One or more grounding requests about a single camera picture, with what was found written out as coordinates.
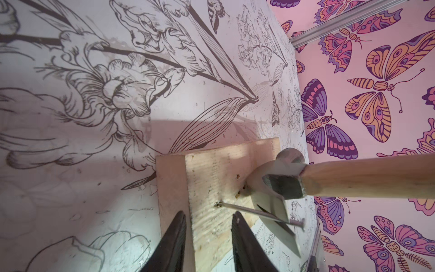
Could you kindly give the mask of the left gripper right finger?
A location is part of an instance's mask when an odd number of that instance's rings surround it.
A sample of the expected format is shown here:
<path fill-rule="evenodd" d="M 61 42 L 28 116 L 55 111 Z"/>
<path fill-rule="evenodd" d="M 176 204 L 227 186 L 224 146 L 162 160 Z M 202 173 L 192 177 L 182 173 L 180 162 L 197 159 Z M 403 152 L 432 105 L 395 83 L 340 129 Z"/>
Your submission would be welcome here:
<path fill-rule="evenodd" d="M 242 214 L 237 211 L 232 217 L 232 245 L 236 272 L 277 272 Z"/>

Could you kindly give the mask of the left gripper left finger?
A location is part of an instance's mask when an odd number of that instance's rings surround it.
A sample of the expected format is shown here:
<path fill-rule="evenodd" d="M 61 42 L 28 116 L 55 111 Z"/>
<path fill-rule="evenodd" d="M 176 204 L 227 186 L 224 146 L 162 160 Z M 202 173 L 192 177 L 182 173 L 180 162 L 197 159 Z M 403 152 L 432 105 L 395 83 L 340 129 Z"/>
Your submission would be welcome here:
<path fill-rule="evenodd" d="M 182 272 L 186 243 L 186 215 L 179 211 L 140 272 Z"/>

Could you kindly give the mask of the steel nail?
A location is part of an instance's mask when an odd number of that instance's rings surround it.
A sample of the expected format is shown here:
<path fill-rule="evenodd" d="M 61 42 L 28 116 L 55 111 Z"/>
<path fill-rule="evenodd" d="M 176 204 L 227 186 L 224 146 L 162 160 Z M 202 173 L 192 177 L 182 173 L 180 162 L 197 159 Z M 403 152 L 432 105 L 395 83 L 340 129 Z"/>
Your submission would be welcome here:
<path fill-rule="evenodd" d="M 232 209 L 232 210 L 243 211 L 245 213 L 258 215 L 259 217 L 266 218 L 266 219 L 269 219 L 269 220 L 272 220 L 275 222 L 280 222 L 280 223 L 284 223 L 284 224 L 287 224 L 290 226 L 300 227 L 302 229 L 305 228 L 305 221 L 304 220 L 302 220 L 302 221 L 297 221 L 297 220 L 293 220 L 293 219 L 291 219 L 289 221 L 282 220 L 282 219 L 278 218 L 277 216 L 275 216 L 269 212 L 266 212 L 266 211 L 259 211 L 259 210 L 250 209 L 247 207 L 238 206 L 238 205 L 234 205 L 234 204 L 228 204 L 228 203 L 224 203 L 224 202 L 217 202 L 214 205 L 214 207 L 215 208 L 225 207 L 225 208 Z"/>

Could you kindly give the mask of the wooden block with nails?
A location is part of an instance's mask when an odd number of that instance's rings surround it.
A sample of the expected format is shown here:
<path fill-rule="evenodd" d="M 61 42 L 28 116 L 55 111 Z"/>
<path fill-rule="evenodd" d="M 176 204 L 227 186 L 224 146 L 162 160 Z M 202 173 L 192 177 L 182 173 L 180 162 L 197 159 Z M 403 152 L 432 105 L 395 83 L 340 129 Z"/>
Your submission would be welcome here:
<path fill-rule="evenodd" d="M 186 216 L 185 272 L 210 272 L 232 250 L 234 211 L 215 204 L 253 208 L 245 181 L 279 151 L 279 139 L 270 138 L 156 158 L 162 232 L 179 211 Z"/>

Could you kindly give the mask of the wooden handle claw hammer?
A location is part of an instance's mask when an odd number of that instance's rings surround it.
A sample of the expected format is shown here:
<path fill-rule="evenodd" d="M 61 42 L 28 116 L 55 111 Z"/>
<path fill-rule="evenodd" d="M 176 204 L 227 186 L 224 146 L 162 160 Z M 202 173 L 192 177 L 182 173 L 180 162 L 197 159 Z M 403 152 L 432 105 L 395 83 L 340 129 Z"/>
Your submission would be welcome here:
<path fill-rule="evenodd" d="M 285 201 L 306 196 L 434 198 L 434 154 L 306 164 L 295 148 L 257 167 L 241 194 L 250 196 L 263 223 L 276 235 L 295 237 Z"/>

